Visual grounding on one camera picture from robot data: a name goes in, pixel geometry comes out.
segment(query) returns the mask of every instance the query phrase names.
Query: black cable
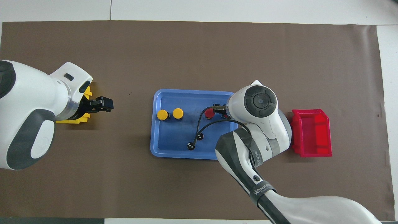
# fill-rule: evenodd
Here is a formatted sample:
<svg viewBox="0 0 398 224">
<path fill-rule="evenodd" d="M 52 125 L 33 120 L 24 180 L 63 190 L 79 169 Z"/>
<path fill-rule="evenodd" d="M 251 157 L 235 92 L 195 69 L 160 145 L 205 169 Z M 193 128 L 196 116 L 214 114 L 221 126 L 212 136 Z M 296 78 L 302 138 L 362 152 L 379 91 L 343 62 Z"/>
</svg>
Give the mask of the black cable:
<svg viewBox="0 0 398 224">
<path fill-rule="evenodd" d="M 200 123 L 200 120 L 201 120 L 201 118 L 202 118 L 202 115 L 204 114 L 204 112 L 206 111 L 206 110 L 208 110 L 208 109 L 210 109 L 211 108 L 211 106 L 210 107 L 206 107 L 206 109 L 204 109 L 201 113 L 200 113 L 200 115 L 199 115 L 199 120 L 198 120 L 198 126 L 196 127 L 196 133 L 198 133 L 198 130 L 199 130 L 199 123 Z"/>
<path fill-rule="evenodd" d="M 239 124 L 239 125 L 241 125 L 244 129 L 246 129 L 246 131 L 248 132 L 248 134 L 249 134 L 250 136 L 252 135 L 252 134 L 250 133 L 249 128 L 248 128 L 244 123 L 242 123 L 242 122 L 239 122 L 239 121 L 237 121 L 237 120 L 232 120 L 232 119 L 216 120 L 216 121 L 213 121 L 213 122 L 211 122 L 211 123 L 206 124 L 202 129 L 200 129 L 200 131 L 196 132 L 196 136 L 195 136 L 195 138 L 193 139 L 193 145 L 196 144 L 198 135 L 199 135 L 200 133 L 202 133 L 204 129 L 206 129 L 206 128 L 209 127 L 210 125 L 215 124 L 215 123 L 218 123 L 218 122 L 232 122 L 232 123 Z"/>
</svg>

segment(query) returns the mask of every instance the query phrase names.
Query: black joint cap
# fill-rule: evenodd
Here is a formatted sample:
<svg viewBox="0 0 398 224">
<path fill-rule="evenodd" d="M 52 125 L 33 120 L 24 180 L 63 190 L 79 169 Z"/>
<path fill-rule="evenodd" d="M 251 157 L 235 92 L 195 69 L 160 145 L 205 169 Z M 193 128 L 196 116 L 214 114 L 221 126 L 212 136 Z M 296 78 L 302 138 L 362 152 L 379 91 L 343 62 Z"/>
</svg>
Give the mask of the black joint cap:
<svg viewBox="0 0 398 224">
<path fill-rule="evenodd" d="M 16 74 L 8 61 L 0 61 L 0 98 L 7 95 L 14 87 Z"/>
<path fill-rule="evenodd" d="M 271 115 L 276 109 L 276 96 L 265 86 L 252 86 L 246 90 L 244 105 L 253 116 L 264 118 Z"/>
</svg>

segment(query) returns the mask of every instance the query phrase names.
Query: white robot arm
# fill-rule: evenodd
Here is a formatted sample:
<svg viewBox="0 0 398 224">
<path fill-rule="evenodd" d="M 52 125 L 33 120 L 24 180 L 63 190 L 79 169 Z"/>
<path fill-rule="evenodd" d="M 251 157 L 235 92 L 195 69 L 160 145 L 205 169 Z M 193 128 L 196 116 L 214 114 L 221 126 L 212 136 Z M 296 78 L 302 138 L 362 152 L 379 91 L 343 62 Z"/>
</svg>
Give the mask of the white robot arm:
<svg viewBox="0 0 398 224">
<path fill-rule="evenodd" d="M 113 109 L 111 99 L 83 97 L 91 81 L 70 62 L 47 75 L 15 61 L 0 61 L 0 167 L 20 170 L 41 159 L 53 141 L 56 120 Z"/>
<path fill-rule="evenodd" d="M 287 198 L 262 179 L 256 167 L 291 143 L 290 125 L 271 89 L 255 81 L 230 97 L 226 112 L 247 123 L 250 132 L 242 127 L 222 135 L 216 145 L 217 159 L 273 223 L 380 224 L 355 201 L 336 196 Z"/>
</svg>

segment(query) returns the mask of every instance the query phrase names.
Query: yellow object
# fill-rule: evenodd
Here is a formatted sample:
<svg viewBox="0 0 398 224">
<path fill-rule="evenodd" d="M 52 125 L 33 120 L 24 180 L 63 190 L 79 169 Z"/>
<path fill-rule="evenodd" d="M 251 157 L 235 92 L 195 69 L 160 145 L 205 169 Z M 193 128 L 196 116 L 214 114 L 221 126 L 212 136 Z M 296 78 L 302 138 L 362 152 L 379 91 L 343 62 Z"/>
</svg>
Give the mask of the yellow object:
<svg viewBox="0 0 398 224">
<path fill-rule="evenodd" d="M 159 110 L 158 111 L 158 119 L 159 120 L 166 120 L 168 118 L 170 118 L 169 112 L 167 112 L 165 110 Z"/>
<path fill-rule="evenodd" d="M 92 92 L 90 92 L 90 87 L 88 86 L 86 91 L 83 94 L 87 99 L 90 99 L 90 96 L 93 95 Z M 76 119 L 76 120 L 57 120 L 55 123 L 57 124 L 80 124 L 80 122 L 87 122 L 88 119 L 90 118 L 89 113 L 85 113 L 81 118 Z"/>
<path fill-rule="evenodd" d="M 181 108 L 176 108 L 173 110 L 173 117 L 175 119 L 182 119 L 184 116 L 184 111 Z"/>
</svg>

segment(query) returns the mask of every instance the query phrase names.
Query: white floor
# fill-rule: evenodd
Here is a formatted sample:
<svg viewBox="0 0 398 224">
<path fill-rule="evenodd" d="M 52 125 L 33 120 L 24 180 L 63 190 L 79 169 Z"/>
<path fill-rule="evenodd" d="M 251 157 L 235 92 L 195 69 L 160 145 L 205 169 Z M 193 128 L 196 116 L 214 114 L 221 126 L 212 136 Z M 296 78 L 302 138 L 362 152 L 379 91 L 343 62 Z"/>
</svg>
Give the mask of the white floor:
<svg viewBox="0 0 398 224">
<path fill-rule="evenodd" d="M 398 94 L 398 3 L 392 0 L 0 0 L 0 35 L 1 22 L 111 19 L 378 25 L 390 164 L 394 197 L 398 201 L 398 119 L 394 113 L 398 110 L 395 99 Z M 398 203 L 395 216 L 398 217 Z M 134 220 L 108 219 L 107 223 L 135 223 Z M 206 223 L 257 222 L 208 220 Z"/>
</svg>

